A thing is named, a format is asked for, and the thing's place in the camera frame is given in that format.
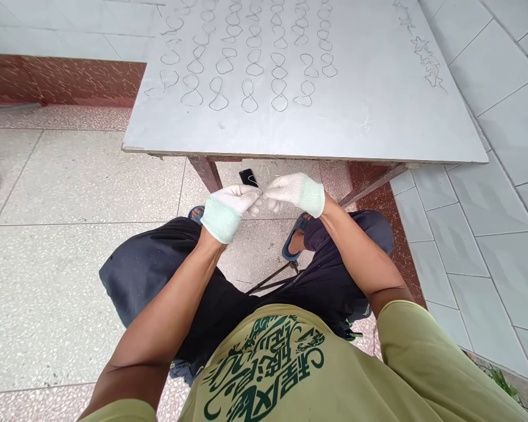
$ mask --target black smartphone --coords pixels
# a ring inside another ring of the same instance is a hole
[[[239,171],[239,176],[241,177],[241,181],[243,185],[258,187],[258,183],[256,183],[256,179],[254,178],[254,173],[252,173],[251,169]]]

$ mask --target person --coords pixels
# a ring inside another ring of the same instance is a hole
[[[285,203],[304,213],[283,254],[308,249],[313,261],[283,288],[248,296],[219,257],[244,212]],[[156,420],[170,370],[193,379],[184,421],[528,421],[413,302],[392,248],[379,213],[347,213],[303,173],[263,192],[229,186],[190,218],[134,236],[100,270],[127,329],[80,419]],[[370,312],[383,362],[346,341],[346,319]]]

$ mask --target green graphic print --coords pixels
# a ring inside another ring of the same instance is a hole
[[[228,421],[263,419],[314,368],[323,367],[318,347],[323,342],[323,333],[313,327],[305,331],[295,315],[257,319],[244,343],[233,346],[203,379],[211,395],[204,416],[216,419],[227,397]]]

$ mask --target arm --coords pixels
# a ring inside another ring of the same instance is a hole
[[[121,337],[80,418],[120,399],[143,400],[156,410],[170,363],[225,247],[202,228],[192,253]]]
[[[413,301],[393,261],[323,189],[303,173],[280,176],[262,195],[274,212],[290,202],[315,218],[321,218],[334,240],[344,266],[364,292],[374,315],[392,300]]]
[[[383,306],[393,300],[413,302],[393,261],[327,193],[325,197],[320,218],[374,315],[377,317]]]
[[[138,399],[157,409],[170,364],[184,341],[217,261],[245,211],[256,215],[262,191],[232,185],[209,196],[194,250],[168,283],[127,328],[80,419],[121,399]]]

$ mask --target table leg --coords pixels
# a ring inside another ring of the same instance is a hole
[[[392,178],[397,177],[398,175],[407,171],[406,163],[395,163],[389,166],[385,173],[383,173],[376,181],[367,186],[357,186],[352,189],[348,195],[342,198],[339,201],[339,205],[342,208],[346,208],[348,205],[355,203],[359,199],[365,197],[367,194],[373,192],[380,186],[383,186],[385,183],[389,182]]]
[[[210,193],[223,189],[215,161],[206,156],[192,156],[188,159]]]

